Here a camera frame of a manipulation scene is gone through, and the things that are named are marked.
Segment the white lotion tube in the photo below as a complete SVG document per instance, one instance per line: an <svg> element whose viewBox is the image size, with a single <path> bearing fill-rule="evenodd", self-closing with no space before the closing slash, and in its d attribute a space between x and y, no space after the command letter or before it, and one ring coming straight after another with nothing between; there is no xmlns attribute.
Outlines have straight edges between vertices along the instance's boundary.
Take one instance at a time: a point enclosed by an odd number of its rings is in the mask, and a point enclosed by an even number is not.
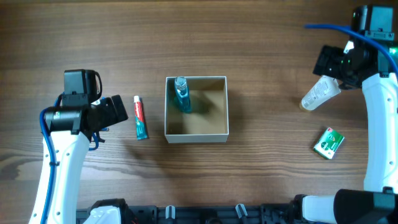
<svg viewBox="0 0 398 224"><path fill-rule="evenodd" d="M300 107L307 111L313 111L341 93L337 79L322 75L311 90L302 98Z"/></svg>

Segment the blue mouthwash bottle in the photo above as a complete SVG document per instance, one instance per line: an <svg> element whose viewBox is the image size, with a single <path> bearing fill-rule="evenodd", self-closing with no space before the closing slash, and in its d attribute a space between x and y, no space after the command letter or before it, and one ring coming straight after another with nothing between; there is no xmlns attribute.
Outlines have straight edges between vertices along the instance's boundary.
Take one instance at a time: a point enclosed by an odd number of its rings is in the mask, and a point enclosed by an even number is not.
<svg viewBox="0 0 398 224"><path fill-rule="evenodd" d="M177 77L174 81L174 88L180 110L184 113L191 113L192 106L187 79L185 77Z"/></svg>

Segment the green white small box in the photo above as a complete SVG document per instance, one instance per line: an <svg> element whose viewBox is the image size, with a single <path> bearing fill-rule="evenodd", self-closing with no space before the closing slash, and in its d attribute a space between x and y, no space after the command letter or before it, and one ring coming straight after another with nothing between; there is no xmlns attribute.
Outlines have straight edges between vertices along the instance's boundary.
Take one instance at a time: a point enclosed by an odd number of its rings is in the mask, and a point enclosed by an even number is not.
<svg viewBox="0 0 398 224"><path fill-rule="evenodd" d="M344 139L345 137L342 134L328 127L314 145L313 150L325 159L330 160Z"/></svg>

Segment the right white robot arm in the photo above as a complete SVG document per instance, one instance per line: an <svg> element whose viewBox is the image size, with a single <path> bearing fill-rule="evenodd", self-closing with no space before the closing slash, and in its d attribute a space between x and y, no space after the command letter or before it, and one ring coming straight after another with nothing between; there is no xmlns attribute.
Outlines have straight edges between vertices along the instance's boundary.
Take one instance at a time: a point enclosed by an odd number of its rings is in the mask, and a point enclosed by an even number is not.
<svg viewBox="0 0 398 224"><path fill-rule="evenodd" d="M360 89L368 116L368 164L362 190L330 196L297 195L289 223L397 222L397 42L390 6L364 5L350 26L329 25L349 36L345 48L324 46L313 73L318 83L301 100L314 110L341 90Z"/></svg>

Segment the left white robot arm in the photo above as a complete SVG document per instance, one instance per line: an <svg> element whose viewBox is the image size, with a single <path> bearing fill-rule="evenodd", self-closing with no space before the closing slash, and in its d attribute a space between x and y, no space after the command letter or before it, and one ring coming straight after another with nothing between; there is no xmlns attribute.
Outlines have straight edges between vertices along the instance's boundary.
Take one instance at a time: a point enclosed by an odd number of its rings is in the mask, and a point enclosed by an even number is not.
<svg viewBox="0 0 398 224"><path fill-rule="evenodd" d="M64 91L40 112L43 163L30 223L74 223L81 170L100 131L128 119L119 95L104 98L94 70L66 70Z"/></svg>

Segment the red green toothpaste tube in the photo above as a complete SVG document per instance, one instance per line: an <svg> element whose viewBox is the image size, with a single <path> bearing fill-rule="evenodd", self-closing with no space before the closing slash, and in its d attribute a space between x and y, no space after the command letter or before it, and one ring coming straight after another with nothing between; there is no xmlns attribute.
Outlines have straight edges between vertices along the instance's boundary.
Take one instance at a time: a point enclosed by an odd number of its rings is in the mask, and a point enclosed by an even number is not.
<svg viewBox="0 0 398 224"><path fill-rule="evenodd" d="M134 112L135 112L135 119L136 119L136 133L137 139L147 139L147 131L146 131L146 124L144 121L144 113L142 111L142 103L139 96L134 96Z"/></svg>

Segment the open beige cardboard box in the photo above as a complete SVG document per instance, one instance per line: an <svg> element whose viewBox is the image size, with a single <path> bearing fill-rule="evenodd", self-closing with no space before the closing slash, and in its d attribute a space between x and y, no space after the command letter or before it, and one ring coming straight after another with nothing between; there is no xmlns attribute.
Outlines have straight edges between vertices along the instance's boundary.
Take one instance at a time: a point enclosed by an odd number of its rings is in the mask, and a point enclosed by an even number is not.
<svg viewBox="0 0 398 224"><path fill-rule="evenodd" d="M164 136L168 143L226 142L229 136L225 76L187 77L192 112L180 111L174 77L165 81Z"/></svg>

